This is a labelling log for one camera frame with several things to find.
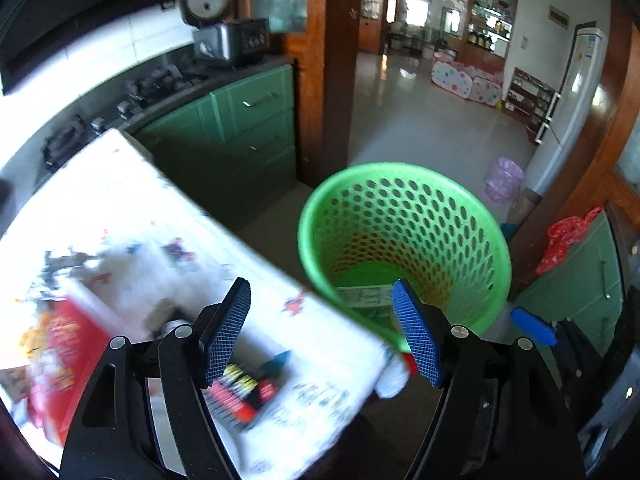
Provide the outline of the black red battery box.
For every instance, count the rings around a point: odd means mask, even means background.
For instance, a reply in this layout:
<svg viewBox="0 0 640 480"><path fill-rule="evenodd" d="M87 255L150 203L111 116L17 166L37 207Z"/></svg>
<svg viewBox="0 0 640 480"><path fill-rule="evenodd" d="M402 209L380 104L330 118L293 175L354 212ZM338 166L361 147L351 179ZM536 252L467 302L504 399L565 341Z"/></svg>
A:
<svg viewBox="0 0 640 480"><path fill-rule="evenodd" d="M231 361L222 375L204 390L213 418L236 431L250 430L281 390L281 376L291 352L285 351L258 368Z"/></svg>

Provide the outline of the red instant noodle cup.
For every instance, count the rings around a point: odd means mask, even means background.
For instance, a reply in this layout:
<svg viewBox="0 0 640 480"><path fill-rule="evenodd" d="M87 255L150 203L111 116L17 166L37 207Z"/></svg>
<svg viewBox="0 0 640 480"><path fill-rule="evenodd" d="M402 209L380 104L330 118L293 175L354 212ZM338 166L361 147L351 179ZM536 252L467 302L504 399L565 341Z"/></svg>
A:
<svg viewBox="0 0 640 480"><path fill-rule="evenodd" d="M28 412L46 438L63 445L76 408L111 333L80 302L49 302L23 334L28 359Z"/></svg>

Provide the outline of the white blue milk carton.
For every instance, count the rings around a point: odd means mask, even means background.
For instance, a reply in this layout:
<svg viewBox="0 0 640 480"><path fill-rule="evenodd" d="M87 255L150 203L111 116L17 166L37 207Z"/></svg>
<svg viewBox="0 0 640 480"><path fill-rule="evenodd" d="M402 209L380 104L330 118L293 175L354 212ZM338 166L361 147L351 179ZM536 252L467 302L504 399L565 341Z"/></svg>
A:
<svg viewBox="0 0 640 480"><path fill-rule="evenodd" d="M378 309L392 305L392 285L339 287L341 300L352 309Z"/></svg>

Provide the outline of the green kitchen cabinet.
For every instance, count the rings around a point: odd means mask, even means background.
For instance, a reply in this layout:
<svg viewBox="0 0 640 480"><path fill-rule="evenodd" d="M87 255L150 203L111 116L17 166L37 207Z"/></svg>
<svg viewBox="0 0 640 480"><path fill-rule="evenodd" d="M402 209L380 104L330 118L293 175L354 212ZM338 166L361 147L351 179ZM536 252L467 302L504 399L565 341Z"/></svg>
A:
<svg viewBox="0 0 640 480"><path fill-rule="evenodd" d="M157 168L239 229L296 182L293 67L243 77L138 130Z"/></svg>

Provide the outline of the red plastic bag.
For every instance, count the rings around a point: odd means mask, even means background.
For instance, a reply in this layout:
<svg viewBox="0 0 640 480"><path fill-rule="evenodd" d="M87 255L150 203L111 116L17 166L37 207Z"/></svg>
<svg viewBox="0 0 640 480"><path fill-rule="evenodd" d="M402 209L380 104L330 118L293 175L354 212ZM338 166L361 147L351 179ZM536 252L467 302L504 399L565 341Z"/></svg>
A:
<svg viewBox="0 0 640 480"><path fill-rule="evenodd" d="M559 266L566 259L570 246L585 238L591 223L602 210L603 207L594 207L585 217L571 216L549 226L548 245L536 267L536 275L541 276Z"/></svg>

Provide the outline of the white patterned tablecloth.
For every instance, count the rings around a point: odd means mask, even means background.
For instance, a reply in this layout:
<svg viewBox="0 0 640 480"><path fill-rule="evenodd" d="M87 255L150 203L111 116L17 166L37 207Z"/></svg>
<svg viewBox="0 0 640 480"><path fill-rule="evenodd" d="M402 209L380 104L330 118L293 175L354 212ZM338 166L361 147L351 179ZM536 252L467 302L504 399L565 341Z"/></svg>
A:
<svg viewBox="0 0 640 480"><path fill-rule="evenodd" d="M215 420L245 479L295 479L337 442L369 396L397 396L404 359L241 242L109 131L35 192L1 239L1 364L49 302L72 297L111 335L152 335L172 307L195 318L246 278L252 305L233 350L258 368L291 352L255 426Z"/></svg>

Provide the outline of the green plastic basket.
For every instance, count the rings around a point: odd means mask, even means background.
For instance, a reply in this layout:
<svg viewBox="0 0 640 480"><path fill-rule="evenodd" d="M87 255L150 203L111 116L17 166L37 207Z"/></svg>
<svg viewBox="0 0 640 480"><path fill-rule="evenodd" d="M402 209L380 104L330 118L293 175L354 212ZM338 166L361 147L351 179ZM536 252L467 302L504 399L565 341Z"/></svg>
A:
<svg viewBox="0 0 640 480"><path fill-rule="evenodd" d="M405 278L450 323L481 334L511 285L508 246L485 205L442 174L402 162L347 168L320 184L300 214L297 247L314 289L400 352L409 346L392 307L352 309L339 287Z"/></svg>

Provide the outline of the white refrigerator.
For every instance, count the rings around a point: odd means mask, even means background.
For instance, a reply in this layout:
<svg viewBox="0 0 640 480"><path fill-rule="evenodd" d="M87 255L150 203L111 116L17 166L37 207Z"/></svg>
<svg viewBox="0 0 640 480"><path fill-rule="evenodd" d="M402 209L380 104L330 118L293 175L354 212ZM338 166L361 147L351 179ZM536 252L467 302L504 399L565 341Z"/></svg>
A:
<svg viewBox="0 0 640 480"><path fill-rule="evenodd" d="M537 148L524 171L522 185L546 194L582 132L604 64L608 38L600 28L578 30L561 91L552 98L535 136Z"/></svg>

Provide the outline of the polka dot play tent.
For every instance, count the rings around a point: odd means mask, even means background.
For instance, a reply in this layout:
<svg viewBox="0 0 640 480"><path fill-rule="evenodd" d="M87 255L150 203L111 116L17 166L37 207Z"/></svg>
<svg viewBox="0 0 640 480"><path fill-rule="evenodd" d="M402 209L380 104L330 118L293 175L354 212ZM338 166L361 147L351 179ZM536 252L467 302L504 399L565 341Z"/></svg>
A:
<svg viewBox="0 0 640 480"><path fill-rule="evenodd" d="M503 73L487 73L455 61L451 55L435 52L432 83L460 99L496 107L502 98Z"/></svg>

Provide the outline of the gas stove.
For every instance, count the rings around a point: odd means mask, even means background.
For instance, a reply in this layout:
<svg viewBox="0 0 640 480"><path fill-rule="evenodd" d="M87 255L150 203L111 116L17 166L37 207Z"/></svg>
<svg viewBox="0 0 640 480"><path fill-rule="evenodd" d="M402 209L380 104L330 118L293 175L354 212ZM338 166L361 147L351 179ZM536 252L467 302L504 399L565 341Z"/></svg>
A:
<svg viewBox="0 0 640 480"><path fill-rule="evenodd" d="M186 52L163 54L100 84L38 132L39 166L55 172L73 154L112 127L132 122L213 76Z"/></svg>

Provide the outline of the wooden glass cabinet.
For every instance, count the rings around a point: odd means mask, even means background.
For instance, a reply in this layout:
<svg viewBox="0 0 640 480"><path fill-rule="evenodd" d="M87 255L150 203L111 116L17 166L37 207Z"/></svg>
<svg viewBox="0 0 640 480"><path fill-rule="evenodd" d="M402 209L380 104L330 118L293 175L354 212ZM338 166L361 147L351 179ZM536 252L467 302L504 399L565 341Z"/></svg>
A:
<svg viewBox="0 0 640 480"><path fill-rule="evenodd" d="M272 50L297 65L297 177L317 186L348 162L361 0L306 0L302 32L276 32Z"/></svg>

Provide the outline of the black rice cooker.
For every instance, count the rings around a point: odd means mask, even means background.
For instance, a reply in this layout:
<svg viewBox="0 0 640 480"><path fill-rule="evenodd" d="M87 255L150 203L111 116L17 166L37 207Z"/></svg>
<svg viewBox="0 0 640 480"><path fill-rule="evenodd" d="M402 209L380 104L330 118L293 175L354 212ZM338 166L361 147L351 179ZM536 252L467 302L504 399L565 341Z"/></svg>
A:
<svg viewBox="0 0 640 480"><path fill-rule="evenodd" d="M235 18L235 0L178 0L182 20L192 28L193 55L217 67L258 62L269 50L265 18Z"/></svg>

